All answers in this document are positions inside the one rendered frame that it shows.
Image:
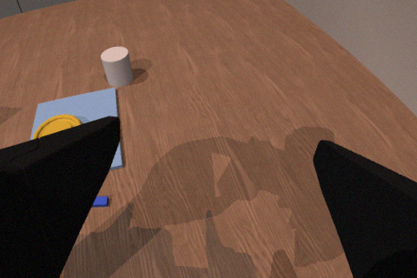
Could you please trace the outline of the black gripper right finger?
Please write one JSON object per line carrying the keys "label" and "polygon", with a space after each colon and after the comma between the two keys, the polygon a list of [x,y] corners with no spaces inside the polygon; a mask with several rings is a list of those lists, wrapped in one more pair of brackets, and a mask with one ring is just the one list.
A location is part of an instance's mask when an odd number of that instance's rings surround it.
{"label": "black gripper right finger", "polygon": [[417,182],[330,140],[313,165],[354,278],[417,278]]}

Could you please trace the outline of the blue cylinder and flat bar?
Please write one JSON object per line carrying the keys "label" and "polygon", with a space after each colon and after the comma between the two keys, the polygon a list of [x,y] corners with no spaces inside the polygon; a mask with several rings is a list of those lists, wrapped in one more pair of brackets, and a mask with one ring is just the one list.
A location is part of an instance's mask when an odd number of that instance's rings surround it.
{"label": "blue cylinder and flat bar", "polygon": [[109,198],[108,197],[101,197],[100,195],[95,198],[96,201],[93,202],[93,208],[98,208],[98,206],[103,206],[104,208],[108,207]]}

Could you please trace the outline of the yellow plate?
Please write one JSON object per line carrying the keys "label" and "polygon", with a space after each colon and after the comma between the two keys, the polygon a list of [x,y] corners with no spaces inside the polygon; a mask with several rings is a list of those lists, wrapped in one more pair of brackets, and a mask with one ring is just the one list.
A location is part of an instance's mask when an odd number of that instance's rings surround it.
{"label": "yellow plate", "polygon": [[51,135],[51,133],[62,131],[62,129],[74,128],[77,125],[81,125],[81,122],[74,115],[53,116],[46,119],[41,126],[38,126],[32,139],[39,138],[39,136]]}

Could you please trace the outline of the grey cylinder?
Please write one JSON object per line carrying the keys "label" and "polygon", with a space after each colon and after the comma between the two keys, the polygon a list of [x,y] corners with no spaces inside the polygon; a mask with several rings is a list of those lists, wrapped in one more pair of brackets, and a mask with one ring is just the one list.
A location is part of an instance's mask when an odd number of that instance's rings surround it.
{"label": "grey cylinder", "polygon": [[129,52],[124,46],[110,48],[101,54],[102,65],[108,83],[114,87],[126,86],[133,80]]}

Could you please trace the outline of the light blue flat mat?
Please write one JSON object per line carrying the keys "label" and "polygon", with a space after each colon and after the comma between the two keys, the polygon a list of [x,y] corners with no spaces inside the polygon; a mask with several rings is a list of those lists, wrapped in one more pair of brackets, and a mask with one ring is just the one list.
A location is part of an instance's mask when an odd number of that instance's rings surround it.
{"label": "light blue flat mat", "polygon": [[[108,116],[118,117],[116,88],[95,90],[89,94],[38,104],[30,140],[32,140],[38,126],[41,126],[46,119],[60,115],[74,115],[80,119],[81,124]],[[112,162],[109,170],[124,168],[122,165],[121,142],[119,142],[112,161],[114,162]]]}

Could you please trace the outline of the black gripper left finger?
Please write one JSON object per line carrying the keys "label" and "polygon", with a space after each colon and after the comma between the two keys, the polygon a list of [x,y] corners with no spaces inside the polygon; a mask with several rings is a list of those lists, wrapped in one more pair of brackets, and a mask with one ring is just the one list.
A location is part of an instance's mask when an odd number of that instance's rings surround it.
{"label": "black gripper left finger", "polygon": [[118,145],[108,116],[0,149],[0,278],[60,278]]}

